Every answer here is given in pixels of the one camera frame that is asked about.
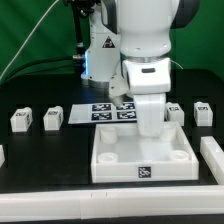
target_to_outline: label sticker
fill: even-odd
[[[178,111],[180,110],[178,107],[169,107],[169,110],[170,111]]]
[[[111,110],[111,104],[94,104],[92,106],[92,111],[110,111]]]
[[[119,120],[136,119],[136,112],[135,111],[117,112],[117,118]]]
[[[58,111],[50,111],[49,113],[48,113],[48,115],[57,115],[58,114]]]
[[[134,103],[124,103],[121,107],[117,107],[117,110],[135,110]]]
[[[115,48],[114,43],[109,36],[106,42],[104,43],[103,48]]]
[[[30,115],[29,114],[27,114],[27,124],[29,125],[30,124]]]
[[[198,107],[198,110],[208,110],[208,107]]]
[[[92,121],[108,121],[112,120],[112,113],[93,113]]]
[[[139,178],[151,178],[151,167],[139,167],[138,168]]]
[[[25,115],[26,115],[26,112],[20,112],[16,114],[17,117],[23,117]]]

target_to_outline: black surface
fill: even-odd
[[[71,75],[14,79],[0,89],[0,144],[4,145],[6,156],[0,169],[0,193],[217,184],[199,149],[202,136],[214,136],[221,147],[224,144],[224,83],[206,70],[173,72],[172,91],[167,98],[168,102],[179,103],[185,111],[183,129],[200,161],[199,180],[92,184],[90,159],[95,125],[68,125],[68,118],[72,104],[109,102],[107,91],[83,87],[79,78]],[[213,127],[196,126],[193,104],[198,101],[210,104]],[[58,132],[45,132],[43,116],[49,107],[56,105],[64,108],[62,128]],[[16,109],[26,106],[32,108],[34,119],[28,133],[12,133],[9,119]],[[221,223],[222,219],[222,215],[165,216],[54,223]]]

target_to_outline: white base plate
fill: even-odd
[[[115,128],[117,141],[102,142],[102,130]],[[137,124],[96,126],[92,180],[101,182],[197,180],[198,160],[177,122],[165,122],[159,138],[142,137]]]

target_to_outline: white block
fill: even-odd
[[[13,132],[26,132],[33,121],[31,108],[18,109],[10,121]]]
[[[44,116],[45,131],[58,131],[64,120],[63,108],[60,106],[49,108]]]
[[[2,145],[0,145],[0,167],[5,162],[5,156]]]
[[[194,104],[194,118],[197,126],[212,126],[213,112],[208,103],[197,102]]]
[[[167,121],[177,121],[180,126],[184,126],[184,111],[178,103],[166,104],[165,118]]]
[[[224,185],[224,152],[213,137],[201,138],[201,154],[219,185]]]

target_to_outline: green screen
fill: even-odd
[[[0,73],[53,2],[0,1]],[[194,20],[184,29],[171,31],[171,59],[185,69],[209,69],[224,79],[223,15],[223,0],[201,0],[200,10]],[[88,19],[82,19],[81,24],[84,43],[88,47]],[[10,71],[30,61],[75,53],[71,8],[65,7],[61,0],[35,32]]]

